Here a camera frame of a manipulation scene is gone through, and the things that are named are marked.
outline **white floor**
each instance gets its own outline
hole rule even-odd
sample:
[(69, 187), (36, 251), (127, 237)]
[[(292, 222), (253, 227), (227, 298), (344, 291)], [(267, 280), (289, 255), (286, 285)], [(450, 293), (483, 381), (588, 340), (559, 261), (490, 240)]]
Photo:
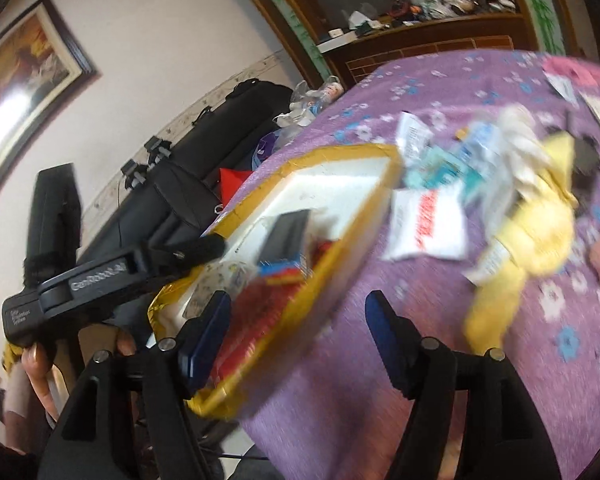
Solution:
[[(242, 428), (238, 428), (231, 435), (222, 441), (222, 450), (232, 455), (244, 455), (250, 447), (253, 446), (253, 440), (249, 438)], [(222, 468), (224, 468), (224, 478), (231, 476), (238, 465), (239, 460), (235, 458), (221, 458)]]

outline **framed picture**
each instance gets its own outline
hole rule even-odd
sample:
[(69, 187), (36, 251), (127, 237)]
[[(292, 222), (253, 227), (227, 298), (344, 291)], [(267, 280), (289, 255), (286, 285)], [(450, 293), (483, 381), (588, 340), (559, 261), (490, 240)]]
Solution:
[(45, 121), (95, 70), (51, 0), (0, 34), (0, 185)]

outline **yellow plush toy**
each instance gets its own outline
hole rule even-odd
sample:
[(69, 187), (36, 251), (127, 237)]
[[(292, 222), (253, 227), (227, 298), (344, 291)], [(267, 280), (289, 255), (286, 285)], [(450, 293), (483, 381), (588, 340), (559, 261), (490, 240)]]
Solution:
[(481, 257), (490, 257), (495, 246), (502, 256), (493, 277), (478, 286), (464, 320), (464, 336), (476, 354), (502, 347), (527, 277), (553, 274), (571, 251), (573, 211), (578, 205), (571, 194), (573, 137), (561, 132), (548, 137), (542, 146), (551, 163), (537, 173), (536, 195), (516, 205)]

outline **metal screw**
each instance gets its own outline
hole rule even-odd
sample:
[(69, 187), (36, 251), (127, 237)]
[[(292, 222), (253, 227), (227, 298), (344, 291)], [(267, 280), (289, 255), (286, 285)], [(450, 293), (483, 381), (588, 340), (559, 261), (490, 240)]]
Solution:
[(158, 342), (158, 348), (163, 352), (173, 350), (174, 348), (176, 348), (176, 340), (171, 337), (165, 337), (164, 339), (160, 339), (160, 341)]
[(420, 344), (425, 350), (435, 350), (440, 346), (440, 341), (438, 341), (435, 337), (426, 337), (420, 342)]
[(499, 348), (492, 348), (489, 350), (489, 357), (494, 361), (504, 361), (506, 357), (504, 352)]
[(95, 354), (93, 354), (93, 360), (97, 363), (102, 363), (109, 359), (109, 352), (106, 350), (98, 350)]

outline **purple tablecloth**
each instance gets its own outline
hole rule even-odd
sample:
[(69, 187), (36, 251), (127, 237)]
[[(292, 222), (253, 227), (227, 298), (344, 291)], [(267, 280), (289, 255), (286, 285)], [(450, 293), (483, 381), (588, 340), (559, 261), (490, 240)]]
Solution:
[[(497, 50), (390, 62), (266, 161), (232, 204), (282, 162), (317, 146), (394, 142), (402, 110), (432, 127), (432, 143), (448, 146), (478, 110), (520, 102), (538, 119), (542, 136), (541, 124), (564, 125), (564, 111), (571, 105), (550, 90), (540, 65), (541, 55)], [(599, 88), (586, 90), (600, 95)], [(582, 101), (572, 130), (600, 142), (600, 127)], [(526, 284), (504, 345), (538, 407), (565, 480), (576, 478), (600, 448), (600, 288), (587, 265), (588, 247), (600, 236), (600, 180), (593, 204), (576, 224), (577, 238), (564, 269)], [(355, 286), (342, 300), (333, 329), (258, 414), (243, 421), (287, 480), (384, 478), (411, 403), (389, 383), (365, 323), (364, 299), (381, 289), (422, 334), (467, 351), (461, 326), (474, 292), (461, 271), (484, 247), (478, 214), (469, 215), (468, 230), (468, 261), (420, 257), (391, 263), (379, 259), (384, 226)], [(556, 309), (558, 319), (545, 317)], [(560, 343), (565, 336), (571, 338), (569, 348)], [(460, 419), (455, 422), (457, 433)]]

